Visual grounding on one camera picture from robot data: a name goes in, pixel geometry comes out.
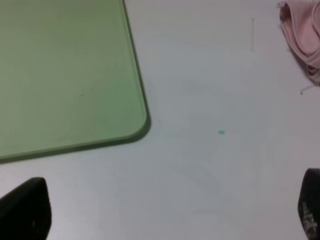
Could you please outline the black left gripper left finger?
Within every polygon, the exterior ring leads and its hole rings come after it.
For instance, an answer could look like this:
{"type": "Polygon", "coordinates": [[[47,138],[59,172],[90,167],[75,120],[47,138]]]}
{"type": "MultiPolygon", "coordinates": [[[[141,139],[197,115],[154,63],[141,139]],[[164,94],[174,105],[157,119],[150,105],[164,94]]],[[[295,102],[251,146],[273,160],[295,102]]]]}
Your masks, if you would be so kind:
{"type": "Polygon", "coordinates": [[[46,180],[32,177],[0,198],[2,240],[45,240],[52,224],[46,180]]]}

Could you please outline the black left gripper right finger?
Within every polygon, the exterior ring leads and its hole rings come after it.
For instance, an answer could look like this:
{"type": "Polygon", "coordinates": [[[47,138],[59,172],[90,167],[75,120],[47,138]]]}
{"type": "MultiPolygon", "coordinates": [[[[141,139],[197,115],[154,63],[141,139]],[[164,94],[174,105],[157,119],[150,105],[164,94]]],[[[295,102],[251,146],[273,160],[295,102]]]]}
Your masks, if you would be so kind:
{"type": "Polygon", "coordinates": [[[299,199],[298,215],[308,240],[320,239],[320,169],[308,168],[304,174],[299,199]]]}

